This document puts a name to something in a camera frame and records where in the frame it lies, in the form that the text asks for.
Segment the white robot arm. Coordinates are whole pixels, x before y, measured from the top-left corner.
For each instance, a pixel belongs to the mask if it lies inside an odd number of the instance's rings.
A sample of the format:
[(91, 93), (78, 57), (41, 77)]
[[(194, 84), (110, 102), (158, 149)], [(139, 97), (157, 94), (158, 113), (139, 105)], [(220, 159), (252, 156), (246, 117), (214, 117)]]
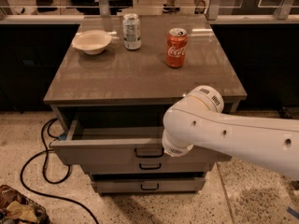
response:
[(164, 114), (163, 146), (170, 156), (205, 147), (299, 179), (299, 121), (226, 115), (221, 95), (199, 86)]

